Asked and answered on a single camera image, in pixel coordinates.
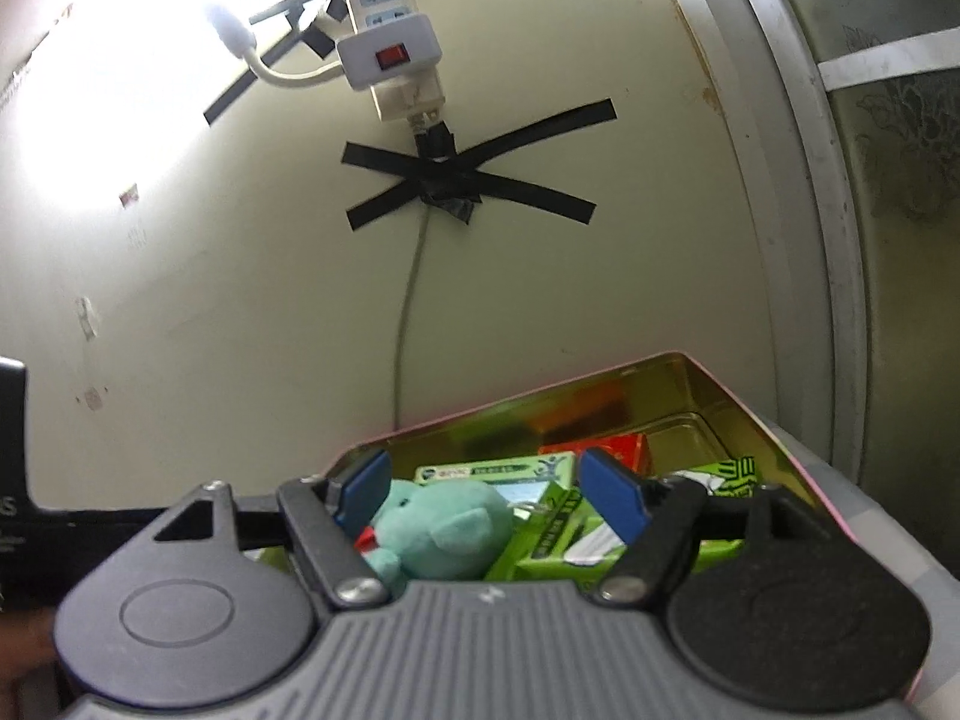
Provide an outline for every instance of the red package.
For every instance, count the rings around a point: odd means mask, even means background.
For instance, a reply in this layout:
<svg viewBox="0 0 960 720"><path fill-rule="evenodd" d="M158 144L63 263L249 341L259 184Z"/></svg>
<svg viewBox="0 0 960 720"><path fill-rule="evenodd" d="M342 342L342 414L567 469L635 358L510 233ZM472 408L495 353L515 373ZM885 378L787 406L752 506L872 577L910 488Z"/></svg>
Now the red package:
<svg viewBox="0 0 960 720"><path fill-rule="evenodd" d="M579 442L552 443L549 446L542 446L536 454L575 452L579 458L581 452L593 447L606 450L635 474L646 476L650 472L650 445L647 443L647 437L642 433L608 436L604 439L582 439Z"/></svg>

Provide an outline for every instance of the green package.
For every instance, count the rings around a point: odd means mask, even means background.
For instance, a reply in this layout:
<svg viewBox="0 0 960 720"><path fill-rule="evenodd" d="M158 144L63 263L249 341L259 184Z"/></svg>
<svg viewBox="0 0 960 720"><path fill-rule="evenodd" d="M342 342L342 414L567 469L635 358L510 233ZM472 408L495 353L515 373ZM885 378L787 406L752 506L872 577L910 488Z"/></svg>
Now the green package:
<svg viewBox="0 0 960 720"><path fill-rule="evenodd" d="M265 563L265 565L269 565L277 571L282 571L284 574L294 572L294 568L290 565L290 557L287 557L287 551L283 547L262 549L256 561Z"/></svg>
<svg viewBox="0 0 960 720"><path fill-rule="evenodd" d="M746 497L757 484L754 459L726 460L678 474L704 485L711 495ZM588 590L613 567L623 542L577 488L551 484L538 511L515 524L514 536L487 572L487 581L572 579ZM736 555L743 541L701 541L694 573Z"/></svg>
<svg viewBox="0 0 960 720"><path fill-rule="evenodd" d="M573 579L590 589L623 554L623 542L577 488L551 483L539 507L515 524L514 536L487 581Z"/></svg>
<svg viewBox="0 0 960 720"><path fill-rule="evenodd" d="M475 479L495 487L510 503L536 503L550 483L562 488L573 485L575 463L573 452L557 452L450 466L421 466L414 472L414 481L418 485L429 485L450 479Z"/></svg>
<svg viewBox="0 0 960 720"><path fill-rule="evenodd" d="M724 498L748 498L754 494L754 488L760 480L757 477L757 463L749 456L674 471L674 474L700 482L710 495Z"/></svg>

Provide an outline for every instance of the ribbed plastic surface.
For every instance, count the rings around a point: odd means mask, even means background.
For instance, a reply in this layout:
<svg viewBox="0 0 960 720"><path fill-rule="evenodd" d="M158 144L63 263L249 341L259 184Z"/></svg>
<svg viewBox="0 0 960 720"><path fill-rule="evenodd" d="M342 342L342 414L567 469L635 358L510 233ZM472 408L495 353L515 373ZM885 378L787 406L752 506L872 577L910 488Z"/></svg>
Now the ribbed plastic surface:
<svg viewBox="0 0 960 720"><path fill-rule="evenodd" d="M72 712L76 720L122 714L93 702ZM338 615L296 670L266 693L200 714L224 720L814 717L728 697L683 666L655 619L602 610L562 581L413 583L390 607ZM896 703L840 716L917 717Z"/></svg>

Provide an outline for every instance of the screw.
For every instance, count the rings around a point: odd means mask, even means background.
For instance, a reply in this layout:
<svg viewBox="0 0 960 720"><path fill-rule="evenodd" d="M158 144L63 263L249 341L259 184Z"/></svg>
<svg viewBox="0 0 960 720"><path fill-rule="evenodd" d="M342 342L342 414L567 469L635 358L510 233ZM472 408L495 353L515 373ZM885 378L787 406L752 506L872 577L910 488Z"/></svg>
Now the screw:
<svg viewBox="0 0 960 720"><path fill-rule="evenodd" d="M638 604L647 594L647 583L640 577L609 577L600 584L600 597L612 604Z"/></svg>
<svg viewBox="0 0 960 720"><path fill-rule="evenodd" d="M344 579L338 584L336 593L337 598L351 605L374 605L387 597L382 581L373 577Z"/></svg>

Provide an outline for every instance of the teal plush toy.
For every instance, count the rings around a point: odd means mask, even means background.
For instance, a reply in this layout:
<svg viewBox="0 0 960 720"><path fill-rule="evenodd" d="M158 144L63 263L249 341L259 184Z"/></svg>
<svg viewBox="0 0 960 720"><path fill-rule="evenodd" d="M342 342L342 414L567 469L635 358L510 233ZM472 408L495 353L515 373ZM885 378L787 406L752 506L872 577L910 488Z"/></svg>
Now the teal plush toy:
<svg viewBox="0 0 960 720"><path fill-rule="evenodd" d="M481 579L514 532L507 502L490 485L467 479L412 487L377 513L377 548L364 555L367 562L394 594L409 579Z"/></svg>
<svg viewBox="0 0 960 720"><path fill-rule="evenodd" d="M376 514L373 514L373 519L371 519L370 524L376 528L376 523L380 522L384 514L390 512L391 509L396 509L398 506L406 506L414 490L419 490L419 485L415 485L406 479L391 480L390 493L387 493L386 499L380 504L380 508L376 510Z"/></svg>

